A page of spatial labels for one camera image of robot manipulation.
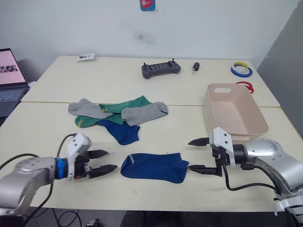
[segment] gray sock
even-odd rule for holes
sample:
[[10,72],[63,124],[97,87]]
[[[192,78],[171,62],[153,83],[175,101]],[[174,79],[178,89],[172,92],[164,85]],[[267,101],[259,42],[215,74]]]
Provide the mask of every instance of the gray sock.
[[152,103],[142,107],[124,108],[121,112],[122,119],[129,126],[138,125],[168,114],[167,106],[162,102]]
[[78,103],[71,103],[68,106],[68,112],[72,115],[86,116],[92,118],[107,118],[113,115],[113,113],[105,113],[101,110],[99,105],[93,104],[87,99],[81,99]]

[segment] laptop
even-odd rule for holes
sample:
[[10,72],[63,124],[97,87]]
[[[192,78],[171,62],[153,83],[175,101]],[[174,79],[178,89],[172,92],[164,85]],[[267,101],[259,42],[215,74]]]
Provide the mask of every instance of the laptop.
[[0,49],[0,117],[7,117],[28,91],[11,49]]

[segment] laptop screen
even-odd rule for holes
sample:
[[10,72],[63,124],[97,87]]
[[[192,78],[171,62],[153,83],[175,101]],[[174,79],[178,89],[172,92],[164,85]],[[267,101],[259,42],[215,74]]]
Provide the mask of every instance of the laptop screen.
[[11,50],[0,51],[0,85],[25,82]]

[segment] laptop keyboard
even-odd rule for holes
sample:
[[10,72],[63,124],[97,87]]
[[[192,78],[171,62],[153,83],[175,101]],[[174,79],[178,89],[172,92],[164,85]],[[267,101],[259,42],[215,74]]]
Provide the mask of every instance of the laptop keyboard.
[[0,91],[0,102],[11,102],[16,101],[22,94],[24,89]]

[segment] green sock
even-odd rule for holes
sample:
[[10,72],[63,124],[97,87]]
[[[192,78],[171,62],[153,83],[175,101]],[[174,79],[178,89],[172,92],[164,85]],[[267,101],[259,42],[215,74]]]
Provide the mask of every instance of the green sock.
[[79,127],[79,128],[87,128],[90,126],[95,125],[97,122],[102,121],[102,120],[108,120],[117,124],[122,125],[123,124],[123,120],[121,117],[121,114],[114,114],[110,117],[107,118],[103,118],[103,119],[98,119],[98,118],[91,118],[91,117],[86,117],[86,116],[77,116],[75,119],[75,124]]
[[134,100],[130,100],[124,103],[119,103],[119,104],[99,104],[100,108],[104,112],[109,112],[109,113],[118,113],[120,114],[124,108],[127,107],[142,107],[145,105],[151,104],[144,96],[141,96],[139,98],[136,98]]

